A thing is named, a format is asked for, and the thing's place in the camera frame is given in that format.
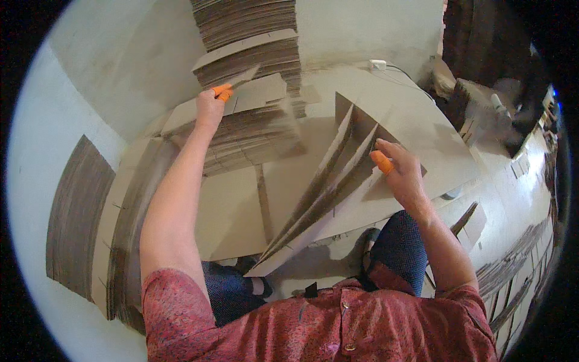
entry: concrete floor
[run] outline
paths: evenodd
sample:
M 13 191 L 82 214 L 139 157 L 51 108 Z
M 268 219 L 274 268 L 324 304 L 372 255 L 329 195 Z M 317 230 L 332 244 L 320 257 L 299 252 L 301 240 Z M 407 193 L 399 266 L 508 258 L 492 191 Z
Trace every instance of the concrete floor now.
M 547 146 L 539 129 L 528 137 L 524 148 L 530 168 L 517 179 L 511 169 L 511 163 L 516 160 L 510 159 L 496 141 L 480 141 L 470 149 L 480 176 L 464 184 L 458 198 L 434 199 L 449 226 L 458 221 L 474 201 L 484 209 L 487 222 L 470 252 L 477 269 L 500 258 L 527 226 L 547 216 L 551 197 L 543 177 L 543 154 Z M 381 228 L 386 221 L 367 227 Z M 269 300 L 291 297 L 314 281 L 318 288 L 324 288 L 356 275 L 361 258 L 356 240 L 365 228 L 318 240 L 279 267 L 267 277 L 274 288 Z

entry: left hand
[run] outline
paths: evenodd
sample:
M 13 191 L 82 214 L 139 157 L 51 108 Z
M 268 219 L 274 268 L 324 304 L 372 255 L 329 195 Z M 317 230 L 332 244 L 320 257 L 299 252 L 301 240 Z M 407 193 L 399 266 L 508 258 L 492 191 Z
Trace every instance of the left hand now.
M 203 127 L 217 131 L 217 127 L 223 118 L 225 102 L 215 99 L 213 89 L 205 90 L 197 96 L 197 121 L 195 127 Z

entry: red patterned shirt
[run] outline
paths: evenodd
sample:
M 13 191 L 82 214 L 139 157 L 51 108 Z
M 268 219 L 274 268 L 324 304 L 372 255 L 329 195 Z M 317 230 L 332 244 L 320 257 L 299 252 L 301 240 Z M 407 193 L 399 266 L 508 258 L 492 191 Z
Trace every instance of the red patterned shirt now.
M 485 305 L 469 286 L 414 296 L 378 263 L 366 292 L 355 279 L 261 306 L 221 328 L 186 274 L 151 273 L 142 287 L 150 361 L 495 361 Z

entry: man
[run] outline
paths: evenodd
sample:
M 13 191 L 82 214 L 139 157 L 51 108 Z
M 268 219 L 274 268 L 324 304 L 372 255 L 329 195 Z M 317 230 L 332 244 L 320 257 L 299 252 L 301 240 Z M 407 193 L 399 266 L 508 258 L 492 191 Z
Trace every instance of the man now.
M 194 231 L 205 153 L 224 104 L 213 90 L 199 94 L 195 129 L 159 185 L 142 228 L 150 360 L 496 360 L 468 255 L 426 195 L 417 157 L 383 140 L 376 147 L 395 165 L 386 181 L 405 211 L 380 232 L 365 277 L 346 279 L 315 298 L 264 304 L 216 327 L 211 306 L 223 300 L 210 303 L 218 283 L 208 283 L 208 293 Z M 427 259 L 434 299 L 418 297 Z

